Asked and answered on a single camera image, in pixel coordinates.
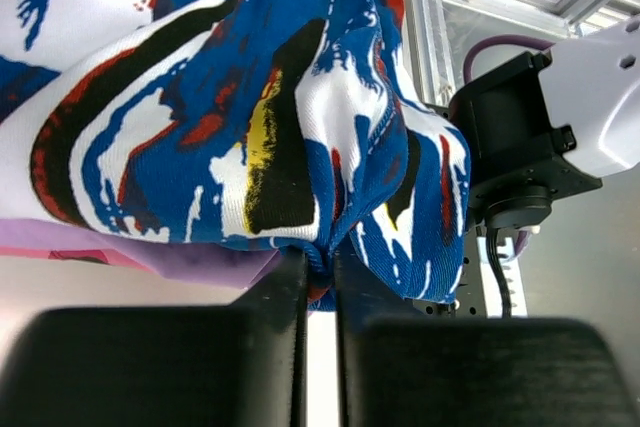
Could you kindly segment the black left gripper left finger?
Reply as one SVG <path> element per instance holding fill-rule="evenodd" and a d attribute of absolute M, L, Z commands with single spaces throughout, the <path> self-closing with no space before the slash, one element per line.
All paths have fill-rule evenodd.
<path fill-rule="evenodd" d="M 5 426 L 302 426 L 307 260 L 227 305 L 60 308 L 20 333 Z"/>

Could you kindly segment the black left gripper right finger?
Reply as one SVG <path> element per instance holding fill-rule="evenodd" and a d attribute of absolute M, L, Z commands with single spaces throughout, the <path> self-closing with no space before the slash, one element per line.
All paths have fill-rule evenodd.
<path fill-rule="evenodd" d="M 350 252 L 335 261 L 346 426 L 634 426 L 599 333 L 567 319 L 429 317 Z"/>

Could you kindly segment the blue patterned trousers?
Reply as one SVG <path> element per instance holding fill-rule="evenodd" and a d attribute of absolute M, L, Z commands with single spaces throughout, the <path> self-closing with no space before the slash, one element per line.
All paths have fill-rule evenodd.
<path fill-rule="evenodd" d="M 403 0 L 1 0 L 1 221 L 297 248 L 335 307 L 350 241 L 455 299 L 470 162 L 402 60 Z"/>

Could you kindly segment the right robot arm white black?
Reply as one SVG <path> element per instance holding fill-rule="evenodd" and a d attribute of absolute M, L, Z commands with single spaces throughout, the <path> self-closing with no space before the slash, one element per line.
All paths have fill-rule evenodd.
<path fill-rule="evenodd" d="M 639 163 L 639 19 L 519 54 L 466 82 L 449 119 L 470 149 L 468 223 L 541 224 Z"/>

